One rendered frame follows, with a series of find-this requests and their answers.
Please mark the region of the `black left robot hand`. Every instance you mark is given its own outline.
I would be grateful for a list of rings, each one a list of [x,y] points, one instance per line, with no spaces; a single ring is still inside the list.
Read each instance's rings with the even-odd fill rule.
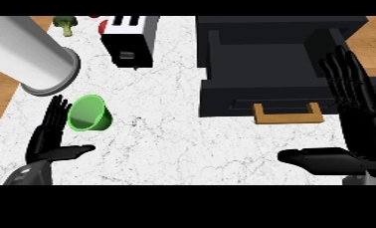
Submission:
[[[96,147],[87,145],[62,145],[64,129],[68,121],[68,111],[73,105],[62,96],[54,96],[42,124],[31,135],[26,161],[33,163],[42,160],[51,162],[79,158]]]

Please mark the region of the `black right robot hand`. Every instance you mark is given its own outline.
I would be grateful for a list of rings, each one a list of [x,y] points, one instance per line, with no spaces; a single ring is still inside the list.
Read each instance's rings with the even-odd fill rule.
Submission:
[[[343,46],[319,61],[325,71],[347,148],[288,149],[278,160],[315,175],[354,175],[376,178],[376,93],[362,63]]]

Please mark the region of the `green cup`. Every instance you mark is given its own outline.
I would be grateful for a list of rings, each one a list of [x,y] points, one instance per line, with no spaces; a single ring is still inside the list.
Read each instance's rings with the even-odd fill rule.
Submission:
[[[73,130],[107,130],[113,121],[113,114],[101,96],[86,95],[76,100],[68,112],[68,125]]]

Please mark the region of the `dark grey open drawer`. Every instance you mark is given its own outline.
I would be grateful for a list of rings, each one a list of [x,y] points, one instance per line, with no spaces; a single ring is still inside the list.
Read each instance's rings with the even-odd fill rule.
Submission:
[[[201,81],[198,113],[250,116],[261,104],[270,114],[303,114],[317,103],[337,114],[319,60],[345,44],[341,31],[316,30],[300,44],[226,45],[220,33],[208,33],[208,76]]]

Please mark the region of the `large grey cylinder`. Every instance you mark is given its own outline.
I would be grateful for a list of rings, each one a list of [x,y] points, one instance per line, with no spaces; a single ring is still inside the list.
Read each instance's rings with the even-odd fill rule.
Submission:
[[[79,54],[58,44],[28,16],[0,16],[0,72],[28,94],[48,97],[62,92],[80,69]]]

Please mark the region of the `dark grey cabinet body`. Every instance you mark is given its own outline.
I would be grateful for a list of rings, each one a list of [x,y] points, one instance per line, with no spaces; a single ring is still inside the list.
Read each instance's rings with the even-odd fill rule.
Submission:
[[[303,44],[316,30],[338,29],[347,40],[368,22],[366,16],[197,16],[197,65],[207,67],[210,31],[222,44]]]

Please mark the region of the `black and white toaster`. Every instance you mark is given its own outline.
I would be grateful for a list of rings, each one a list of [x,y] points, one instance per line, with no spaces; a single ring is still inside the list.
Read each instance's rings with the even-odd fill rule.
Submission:
[[[111,16],[102,35],[113,62],[120,68],[151,68],[160,16]]]

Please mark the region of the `green broccoli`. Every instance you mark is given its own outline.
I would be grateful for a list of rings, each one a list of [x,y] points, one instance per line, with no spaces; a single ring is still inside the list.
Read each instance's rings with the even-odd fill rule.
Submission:
[[[56,16],[54,18],[54,25],[64,29],[64,36],[73,36],[71,28],[79,25],[79,20],[76,16]]]

